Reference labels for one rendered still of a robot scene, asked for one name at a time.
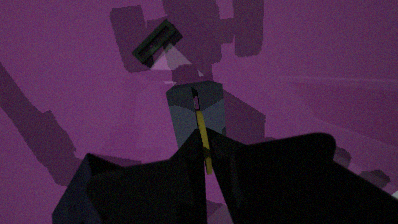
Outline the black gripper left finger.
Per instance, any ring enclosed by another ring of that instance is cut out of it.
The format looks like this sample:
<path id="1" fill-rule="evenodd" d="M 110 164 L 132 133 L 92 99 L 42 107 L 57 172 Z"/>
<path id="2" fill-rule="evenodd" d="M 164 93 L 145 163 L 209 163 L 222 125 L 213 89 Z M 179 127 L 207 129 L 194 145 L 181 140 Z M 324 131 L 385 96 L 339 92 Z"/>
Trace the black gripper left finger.
<path id="1" fill-rule="evenodd" d="M 182 202 L 189 224 L 207 224 L 199 128 L 170 159 L 102 171 L 90 178 L 85 191 L 102 221 L 114 213 Z"/>

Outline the dark green rectangular frame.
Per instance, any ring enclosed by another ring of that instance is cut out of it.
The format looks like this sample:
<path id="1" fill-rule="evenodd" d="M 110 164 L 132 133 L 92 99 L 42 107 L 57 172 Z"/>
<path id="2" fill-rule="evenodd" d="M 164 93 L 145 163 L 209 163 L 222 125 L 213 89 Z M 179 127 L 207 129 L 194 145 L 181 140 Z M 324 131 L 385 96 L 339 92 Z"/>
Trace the dark green rectangular frame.
<path id="1" fill-rule="evenodd" d="M 141 57 L 139 53 L 144 50 L 166 27 L 169 31 Z M 175 29 L 165 18 L 164 21 L 145 39 L 145 41 L 132 54 L 136 56 L 136 59 L 141 64 L 144 64 L 175 33 Z"/>

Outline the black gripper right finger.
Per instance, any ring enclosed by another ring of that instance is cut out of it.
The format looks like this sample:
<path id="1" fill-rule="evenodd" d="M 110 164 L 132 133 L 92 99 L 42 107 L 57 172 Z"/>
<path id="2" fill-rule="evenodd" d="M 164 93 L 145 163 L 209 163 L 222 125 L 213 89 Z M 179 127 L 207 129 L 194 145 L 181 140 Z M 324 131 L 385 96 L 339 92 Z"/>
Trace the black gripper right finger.
<path id="1" fill-rule="evenodd" d="M 264 169 L 328 157 L 336 140 L 326 133 L 246 145 L 206 127 L 212 168 L 233 224 L 257 224 L 258 173 Z"/>

